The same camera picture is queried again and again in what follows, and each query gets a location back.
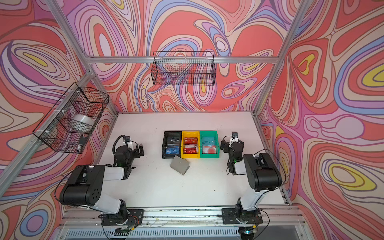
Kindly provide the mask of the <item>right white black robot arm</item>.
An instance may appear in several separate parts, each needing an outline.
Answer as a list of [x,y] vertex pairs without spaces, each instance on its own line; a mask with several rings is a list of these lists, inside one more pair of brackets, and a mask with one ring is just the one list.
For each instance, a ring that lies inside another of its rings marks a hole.
[[261,224],[261,200],[283,183],[280,171],[265,149],[255,154],[244,154],[244,145],[235,137],[229,141],[222,139],[220,144],[220,149],[229,154],[227,174],[245,175],[250,186],[234,208],[222,209],[221,218],[225,225]]

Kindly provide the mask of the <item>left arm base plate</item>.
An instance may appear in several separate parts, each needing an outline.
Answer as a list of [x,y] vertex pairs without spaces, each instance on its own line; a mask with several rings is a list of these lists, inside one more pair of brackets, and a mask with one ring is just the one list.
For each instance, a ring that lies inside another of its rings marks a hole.
[[142,224],[143,217],[144,209],[128,209],[125,212],[119,211],[113,215],[99,215],[103,226],[137,227]]

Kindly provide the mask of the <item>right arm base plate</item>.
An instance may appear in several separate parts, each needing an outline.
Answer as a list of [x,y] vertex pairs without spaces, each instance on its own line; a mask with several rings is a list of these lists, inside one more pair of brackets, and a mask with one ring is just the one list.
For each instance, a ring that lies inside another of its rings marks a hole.
[[225,225],[253,224],[258,226],[263,223],[262,214],[259,209],[245,211],[237,208],[223,208],[221,211],[220,217]]

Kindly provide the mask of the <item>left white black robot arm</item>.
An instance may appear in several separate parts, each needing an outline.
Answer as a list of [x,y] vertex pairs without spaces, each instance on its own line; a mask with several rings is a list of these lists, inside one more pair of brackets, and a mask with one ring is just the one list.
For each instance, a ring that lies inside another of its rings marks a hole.
[[134,159],[144,156],[142,144],[132,148],[133,141],[122,136],[125,144],[113,145],[112,165],[81,165],[70,174],[60,192],[59,202],[66,206],[84,207],[100,212],[102,226],[130,226],[142,224],[143,210],[128,210],[126,202],[103,193],[106,182],[127,180],[134,169]]

